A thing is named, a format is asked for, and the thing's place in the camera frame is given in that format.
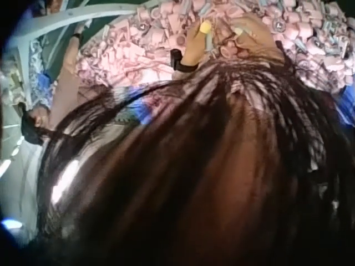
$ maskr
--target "dark hair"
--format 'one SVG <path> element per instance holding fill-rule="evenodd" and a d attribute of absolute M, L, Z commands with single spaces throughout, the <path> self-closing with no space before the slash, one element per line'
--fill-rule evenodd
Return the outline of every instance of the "dark hair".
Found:
<path fill-rule="evenodd" d="M 35 126 L 35 119 L 32 118 L 26 110 L 24 103 L 19 103 L 18 107 L 22 110 L 21 133 L 24 139 L 35 145 L 43 145 L 43 134 L 38 127 Z"/>
<path fill-rule="evenodd" d="M 290 265 L 351 254 L 354 151 L 318 93 L 260 60 L 212 60 L 114 106 L 101 95 L 72 111 L 57 130 L 75 143 L 55 134 L 39 169 L 39 256 L 51 265 Z M 51 205 L 90 136 L 152 95 L 174 108 L 100 148 Z"/>

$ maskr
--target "yellow fingernail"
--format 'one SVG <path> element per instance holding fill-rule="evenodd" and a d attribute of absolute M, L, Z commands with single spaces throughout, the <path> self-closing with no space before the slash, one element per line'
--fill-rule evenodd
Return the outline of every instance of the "yellow fingernail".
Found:
<path fill-rule="evenodd" d="M 233 29 L 234 33 L 237 34 L 238 36 L 243 33 L 243 30 L 241 28 L 234 28 Z"/>
<path fill-rule="evenodd" d="M 211 31 L 212 25 L 209 21 L 203 21 L 200 26 L 200 32 L 208 34 Z"/>

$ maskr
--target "blue clothing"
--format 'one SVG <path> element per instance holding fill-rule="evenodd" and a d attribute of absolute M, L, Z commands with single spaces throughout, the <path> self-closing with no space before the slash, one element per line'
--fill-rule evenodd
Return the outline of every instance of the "blue clothing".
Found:
<path fill-rule="evenodd" d="M 128 87 L 128 98 L 137 96 L 142 92 L 143 86 L 131 86 Z M 133 111 L 135 117 L 140 121 L 142 125 L 147 125 L 151 121 L 151 113 L 148 106 L 143 102 L 142 98 L 135 100 L 133 103 L 128 105 L 128 108 Z"/>
<path fill-rule="evenodd" d="M 355 126 L 355 91 L 354 85 L 347 86 L 342 94 L 337 111 L 341 124 Z"/>

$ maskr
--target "hand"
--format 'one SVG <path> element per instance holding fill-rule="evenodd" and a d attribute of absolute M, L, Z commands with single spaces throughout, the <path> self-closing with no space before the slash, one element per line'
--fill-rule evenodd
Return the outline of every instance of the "hand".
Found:
<path fill-rule="evenodd" d="M 240 35 L 236 40 L 237 46 L 247 50 L 249 55 L 285 60 L 269 28 L 259 17 L 247 13 L 241 18 L 233 19 L 232 24 L 240 29 Z"/>
<path fill-rule="evenodd" d="M 193 67 L 203 58 L 206 50 L 206 34 L 200 32 L 200 23 L 188 30 L 186 36 L 186 49 L 181 64 Z"/>

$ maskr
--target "black wristband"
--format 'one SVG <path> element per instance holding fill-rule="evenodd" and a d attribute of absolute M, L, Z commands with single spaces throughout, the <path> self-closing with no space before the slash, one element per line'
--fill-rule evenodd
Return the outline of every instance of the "black wristband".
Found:
<path fill-rule="evenodd" d="M 193 65 L 193 66 L 189 66 L 189 65 L 182 65 L 181 64 L 181 60 L 182 60 L 182 53 L 180 50 L 178 49 L 172 49 L 170 51 L 170 65 L 174 70 L 183 72 L 183 73 L 191 73 L 194 72 L 199 65 Z"/>
<path fill-rule="evenodd" d="M 76 38 L 79 39 L 79 42 L 82 42 L 82 39 L 83 39 L 83 35 L 82 35 L 82 34 L 80 34 L 80 33 L 74 33 L 74 34 L 72 35 L 72 37 L 76 37 Z"/>

